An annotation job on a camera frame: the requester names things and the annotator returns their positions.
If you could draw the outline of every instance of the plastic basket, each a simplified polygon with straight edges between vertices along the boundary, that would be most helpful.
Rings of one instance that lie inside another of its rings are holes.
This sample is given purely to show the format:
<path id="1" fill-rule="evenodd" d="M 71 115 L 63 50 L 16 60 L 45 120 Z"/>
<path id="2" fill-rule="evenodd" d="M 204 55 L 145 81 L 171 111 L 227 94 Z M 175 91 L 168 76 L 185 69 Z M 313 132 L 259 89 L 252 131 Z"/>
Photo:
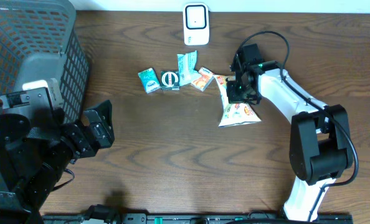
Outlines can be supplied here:
<path id="1" fill-rule="evenodd" d="M 21 91 L 24 83 L 56 78 L 64 122 L 76 120 L 90 67 L 74 22 L 75 9 L 67 0 L 0 0 L 0 95 Z"/>

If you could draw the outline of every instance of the wooden table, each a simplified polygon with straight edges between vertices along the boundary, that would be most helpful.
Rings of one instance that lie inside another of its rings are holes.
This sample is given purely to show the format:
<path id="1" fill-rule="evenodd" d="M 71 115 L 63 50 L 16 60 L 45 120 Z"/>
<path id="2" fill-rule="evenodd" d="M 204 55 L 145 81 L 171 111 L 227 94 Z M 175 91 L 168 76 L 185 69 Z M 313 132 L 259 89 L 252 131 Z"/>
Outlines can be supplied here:
<path id="1" fill-rule="evenodd" d="M 150 213 L 278 210 L 295 175 L 290 125 L 271 102 L 254 106 L 261 123 L 218 128 L 216 81 L 205 92 L 188 85 L 147 95 L 137 76 L 150 67 L 176 70 L 176 54 L 193 50 L 196 68 L 231 75 L 238 45 L 255 32 L 275 30 L 291 45 L 293 79 L 347 109 L 359 153 L 358 178 L 331 188 L 320 211 L 349 212 L 355 223 L 370 223 L 370 15 L 213 12 L 210 26 L 209 44 L 189 47 L 178 12 L 78 12 L 76 31 L 93 66 L 85 107 L 111 100 L 116 140 L 69 166 L 75 181 L 52 193 L 42 213 L 78 213 L 98 203 Z M 253 41 L 266 60 L 283 60 L 278 37 Z"/>

